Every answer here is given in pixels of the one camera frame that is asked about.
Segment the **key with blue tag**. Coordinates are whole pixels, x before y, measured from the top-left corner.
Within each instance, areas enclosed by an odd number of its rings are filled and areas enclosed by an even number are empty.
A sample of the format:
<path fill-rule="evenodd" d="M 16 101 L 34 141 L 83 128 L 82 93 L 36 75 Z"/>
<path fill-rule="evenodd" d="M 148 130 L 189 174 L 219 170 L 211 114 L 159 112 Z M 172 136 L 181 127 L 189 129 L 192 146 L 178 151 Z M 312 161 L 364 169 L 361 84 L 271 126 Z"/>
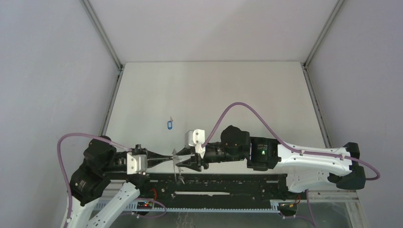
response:
<path fill-rule="evenodd" d="M 167 129 L 171 130 L 173 128 L 173 119 L 170 117 L 170 120 L 167 122 Z"/>

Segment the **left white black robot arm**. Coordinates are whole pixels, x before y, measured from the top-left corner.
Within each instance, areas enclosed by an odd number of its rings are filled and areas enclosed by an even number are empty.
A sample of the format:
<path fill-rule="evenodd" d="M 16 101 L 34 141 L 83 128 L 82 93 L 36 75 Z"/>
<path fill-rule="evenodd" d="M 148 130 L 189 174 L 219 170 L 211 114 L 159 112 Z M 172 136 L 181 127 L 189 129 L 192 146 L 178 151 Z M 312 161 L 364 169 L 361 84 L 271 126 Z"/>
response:
<path fill-rule="evenodd" d="M 86 137 L 91 141 L 84 150 L 84 159 L 79 168 L 69 178 L 61 155 L 61 144 L 68 137 Z M 156 189 L 150 185 L 147 169 L 173 160 L 147 151 L 137 145 L 128 148 L 113 142 L 107 136 L 87 133 L 68 133 L 57 143 L 58 162 L 67 187 L 67 208 L 62 221 L 63 228 L 108 228 L 134 200 L 145 208 L 159 205 Z M 124 180 L 117 194 L 94 217 L 92 211 L 102 197 L 104 190 L 121 174 Z"/>

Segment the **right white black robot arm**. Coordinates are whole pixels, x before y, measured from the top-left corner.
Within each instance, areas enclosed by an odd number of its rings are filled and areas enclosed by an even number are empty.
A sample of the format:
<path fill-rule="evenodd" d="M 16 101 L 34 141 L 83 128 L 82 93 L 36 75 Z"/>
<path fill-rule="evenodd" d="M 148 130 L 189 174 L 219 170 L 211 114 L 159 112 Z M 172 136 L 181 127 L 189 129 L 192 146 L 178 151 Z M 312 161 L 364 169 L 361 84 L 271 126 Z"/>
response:
<path fill-rule="evenodd" d="M 364 168 L 357 161 L 360 155 L 357 143 L 349 142 L 331 149 L 301 147 L 276 139 L 252 137 L 232 125 L 222 131 L 219 142 L 202 146 L 203 135 L 200 129 L 188 132 L 188 144 L 178 155 L 190 155 L 190 158 L 178 162 L 177 167 L 201 172 L 211 163 L 246 161 L 247 168 L 254 171 L 310 168 L 309 172 L 287 174 L 285 180 L 277 184 L 277 194 L 284 199 L 320 185 L 361 190 L 366 183 Z"/>

